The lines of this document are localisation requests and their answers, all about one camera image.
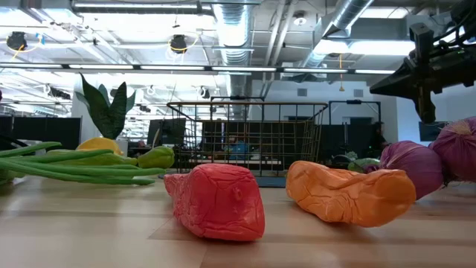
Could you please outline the orange wrinkled carrot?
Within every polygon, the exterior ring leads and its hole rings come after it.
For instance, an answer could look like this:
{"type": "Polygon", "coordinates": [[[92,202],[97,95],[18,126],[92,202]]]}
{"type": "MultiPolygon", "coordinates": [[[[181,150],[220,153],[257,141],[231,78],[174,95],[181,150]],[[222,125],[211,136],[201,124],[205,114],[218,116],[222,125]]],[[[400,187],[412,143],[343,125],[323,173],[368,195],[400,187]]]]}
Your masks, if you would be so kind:
{"type": "Polygon", "coordinates": [[[288,169],[286,193],[324,222],[361,227],[383,226],[416,200],[416,188],[403,170],[365,174],[306,161],[296,161],[288,169]]]}

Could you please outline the green toy pepper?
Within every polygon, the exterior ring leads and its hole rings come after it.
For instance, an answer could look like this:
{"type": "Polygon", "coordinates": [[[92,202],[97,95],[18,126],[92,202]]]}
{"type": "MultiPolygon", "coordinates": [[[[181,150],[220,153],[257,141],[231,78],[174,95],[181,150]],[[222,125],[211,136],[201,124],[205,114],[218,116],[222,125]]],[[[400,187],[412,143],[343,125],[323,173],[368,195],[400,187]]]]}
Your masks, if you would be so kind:
{"type": "Polygon", "coordinates": [[[175,153],[170,147],[155,147],[149,152],[138,157],[140,168],[162,168],[168,169],[173,166],[175,153]]]}

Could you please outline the person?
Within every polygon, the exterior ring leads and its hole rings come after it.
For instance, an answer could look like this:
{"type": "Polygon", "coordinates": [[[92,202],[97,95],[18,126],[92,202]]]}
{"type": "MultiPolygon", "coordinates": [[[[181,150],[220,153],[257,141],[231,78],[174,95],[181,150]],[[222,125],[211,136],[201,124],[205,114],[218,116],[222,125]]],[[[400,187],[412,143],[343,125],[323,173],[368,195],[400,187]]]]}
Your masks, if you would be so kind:
{"type": "Polygon", "coordinates": [[[388,146],[388,142],[383,136],[384,123],[378,121],[373,124],[373,134],[370,139],[370,147],[374,150],[383,150],[388,146]]]}

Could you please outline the black room partition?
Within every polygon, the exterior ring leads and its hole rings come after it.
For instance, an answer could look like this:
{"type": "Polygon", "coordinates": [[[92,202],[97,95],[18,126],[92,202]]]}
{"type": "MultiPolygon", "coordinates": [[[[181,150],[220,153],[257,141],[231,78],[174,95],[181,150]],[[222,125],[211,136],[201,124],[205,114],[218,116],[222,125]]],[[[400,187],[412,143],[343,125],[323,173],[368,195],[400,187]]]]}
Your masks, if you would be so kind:
{"type": "Polygon", "coordinates": [[[0,115],[0,134],[28,141],[56,141],[63,149],[80,143],[81,118],[13,117],[0,115]]]}

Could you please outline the blue round woven mat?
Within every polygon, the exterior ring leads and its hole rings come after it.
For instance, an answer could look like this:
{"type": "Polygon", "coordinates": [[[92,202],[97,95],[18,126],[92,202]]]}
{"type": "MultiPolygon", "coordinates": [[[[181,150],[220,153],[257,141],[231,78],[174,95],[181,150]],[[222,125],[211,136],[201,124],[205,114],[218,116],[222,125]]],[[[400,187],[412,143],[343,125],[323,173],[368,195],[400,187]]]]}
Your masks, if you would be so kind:
{"type": "Polygon", "coordinates": [[[276,173],[272,172],[263,172],[260,173],[258,170],[251,170],[246,172],[235,172],[232,174],[223,173],[223,172],[191,172],[191,173],[174,173],[167,174],[165,177],[170,177],[173,179],[189,179],[190,182],[205,182],[210,181],[217,183],[219,185],[232,185],[234,183],[252,183],[260,188],[285,188],[286,187],[286,178],[284,175],[276,176],[276,173]]]}

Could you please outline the large green leafy plant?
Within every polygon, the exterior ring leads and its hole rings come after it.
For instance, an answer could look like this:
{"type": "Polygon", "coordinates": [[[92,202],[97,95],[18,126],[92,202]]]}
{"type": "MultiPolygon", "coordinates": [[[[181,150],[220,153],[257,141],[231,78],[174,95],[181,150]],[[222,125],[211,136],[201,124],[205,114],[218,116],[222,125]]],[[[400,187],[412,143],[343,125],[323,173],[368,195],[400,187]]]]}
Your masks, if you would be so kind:
{"type": "Polygon", "coordinates": [[[80,77],[83,92],[75,92],[77,99],[86,105],[101,135],[115,140],[123,131],[127,112],[135,105],[135,93],[128,97],[127,85],[122,82],[110,101],[103,84],[96,88],[86,81],[83,74],[80,74],[80,77]]]}

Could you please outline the yellow starfruit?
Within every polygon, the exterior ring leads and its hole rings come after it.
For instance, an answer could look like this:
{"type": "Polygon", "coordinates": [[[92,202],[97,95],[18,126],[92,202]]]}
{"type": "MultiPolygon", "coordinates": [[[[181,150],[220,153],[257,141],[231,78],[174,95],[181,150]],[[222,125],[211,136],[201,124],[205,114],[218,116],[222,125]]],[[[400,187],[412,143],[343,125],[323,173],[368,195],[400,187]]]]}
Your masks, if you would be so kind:
{"type": "Polygon", "coordinates": [[[122,156],[123,151],[116,141],[104,137],[90,138],[81,143],[77,150],[112,150],[113,153],[122,156]]]}

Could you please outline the dark wall monitor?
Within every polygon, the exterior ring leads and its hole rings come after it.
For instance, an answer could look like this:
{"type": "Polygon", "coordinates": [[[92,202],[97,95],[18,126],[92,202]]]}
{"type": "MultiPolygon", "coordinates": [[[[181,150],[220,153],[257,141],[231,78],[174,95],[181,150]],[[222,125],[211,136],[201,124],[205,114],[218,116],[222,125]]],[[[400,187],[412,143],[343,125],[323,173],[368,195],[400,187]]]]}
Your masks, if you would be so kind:
{"type": "Polygon", "coordinates": [[[419,122],[420,141],[435,141],[441,130],[448,124],[448,121],[435,121],[430,124],[419,122]]]}

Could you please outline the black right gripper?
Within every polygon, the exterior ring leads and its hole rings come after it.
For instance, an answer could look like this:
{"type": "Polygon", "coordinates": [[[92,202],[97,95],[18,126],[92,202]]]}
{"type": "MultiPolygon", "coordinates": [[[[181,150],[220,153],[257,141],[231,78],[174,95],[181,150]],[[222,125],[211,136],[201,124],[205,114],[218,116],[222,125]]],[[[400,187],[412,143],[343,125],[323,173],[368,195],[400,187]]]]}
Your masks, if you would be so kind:
{"type": "Polygon", "coordinates": [[[416,100],[416,110],[424,124],[436,120],[431,92],[441,93],[443,88],[457,84],[469,87],[476,81],[476,46],[433,50],[425,57],[412,52],[408,63],[410,67],[403,63],[372,85],[370,93],[416,100]]]}

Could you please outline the black metal frame rack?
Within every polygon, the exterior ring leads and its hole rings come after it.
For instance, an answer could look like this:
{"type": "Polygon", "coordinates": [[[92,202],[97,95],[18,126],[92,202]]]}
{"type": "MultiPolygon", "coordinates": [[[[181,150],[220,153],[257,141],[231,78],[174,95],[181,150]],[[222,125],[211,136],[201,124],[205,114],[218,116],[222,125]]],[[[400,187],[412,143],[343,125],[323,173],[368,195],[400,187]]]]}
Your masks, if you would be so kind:
{"type": "Polygon", "coordinates": [[[371,118],[371,122],[382,120],[382,104],[371,100],[330,100],[328,102],[328,125],[348,124],[348,118],[371,118]]]}

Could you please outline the wide silver ceiling duct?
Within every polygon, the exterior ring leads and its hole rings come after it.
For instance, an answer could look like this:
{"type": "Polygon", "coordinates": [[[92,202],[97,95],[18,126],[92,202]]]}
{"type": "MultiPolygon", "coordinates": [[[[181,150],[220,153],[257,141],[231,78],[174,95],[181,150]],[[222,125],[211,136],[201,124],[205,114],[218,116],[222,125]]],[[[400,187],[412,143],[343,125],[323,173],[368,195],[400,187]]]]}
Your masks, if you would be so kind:
{"type": "Polygon", "coordinates": [[[244,67],[251,63],[250,30],[253,7],[248,4],[213,4],[224,66],[244,67]]]}

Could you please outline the black desk monitor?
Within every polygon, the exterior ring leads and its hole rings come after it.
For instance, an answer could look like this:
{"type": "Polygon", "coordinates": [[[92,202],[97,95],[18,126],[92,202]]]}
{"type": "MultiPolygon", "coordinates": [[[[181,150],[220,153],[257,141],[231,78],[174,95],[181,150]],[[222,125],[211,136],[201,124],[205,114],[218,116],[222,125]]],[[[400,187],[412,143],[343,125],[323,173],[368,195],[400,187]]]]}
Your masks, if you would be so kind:
{"type": "Polygon", "coordinates": [[[183,144],[186,122],[183,118],[151,120],[147,144],[153,147],[164,144],[183,144]]]}

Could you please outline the red wrinkled carrot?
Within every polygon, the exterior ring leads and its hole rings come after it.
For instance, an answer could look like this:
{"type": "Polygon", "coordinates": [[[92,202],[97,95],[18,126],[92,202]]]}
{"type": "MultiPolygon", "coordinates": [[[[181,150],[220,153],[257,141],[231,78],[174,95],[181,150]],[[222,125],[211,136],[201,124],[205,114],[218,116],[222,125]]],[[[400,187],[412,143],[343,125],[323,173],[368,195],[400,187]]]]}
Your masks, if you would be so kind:
{"type": "Polygon", "coordinates": [[[173,215],[197,237],[259,240],[266,220],[260,189],[245,167],[208,163],[164,176],[173,215]]]}

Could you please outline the green long bean bundle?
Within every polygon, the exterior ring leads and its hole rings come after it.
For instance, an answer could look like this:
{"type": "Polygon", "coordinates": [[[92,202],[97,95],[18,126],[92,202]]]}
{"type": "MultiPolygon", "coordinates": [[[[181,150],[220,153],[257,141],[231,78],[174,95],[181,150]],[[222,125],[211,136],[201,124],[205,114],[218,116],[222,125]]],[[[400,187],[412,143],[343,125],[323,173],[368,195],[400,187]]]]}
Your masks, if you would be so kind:
{"type": "Polygon", "coordinates": [[[41,176],[65,182],[100,185],[151,185],[151,176],[165,173],[162,168],[141,168],[133,165],[55,165],[55,162],[83,159],[112,150],[58,150],[55,141],[26,147],[0,150],[0,185],[23,176],[41,176]]]}

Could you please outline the slanted silver ceiling duct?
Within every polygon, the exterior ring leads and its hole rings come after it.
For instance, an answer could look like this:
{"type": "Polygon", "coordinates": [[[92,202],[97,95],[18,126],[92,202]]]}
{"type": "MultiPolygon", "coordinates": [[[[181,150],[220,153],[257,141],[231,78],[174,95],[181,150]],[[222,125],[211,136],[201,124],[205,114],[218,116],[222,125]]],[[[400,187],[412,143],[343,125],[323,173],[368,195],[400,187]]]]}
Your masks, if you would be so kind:
{"type": "Polygon", "coordinates": [[[318,19],[312,50],[300,62],[300,68],[318,68],[328,54],[346,54],[352,26],[373,0],[338,0],[335,9],[318,19]]]}

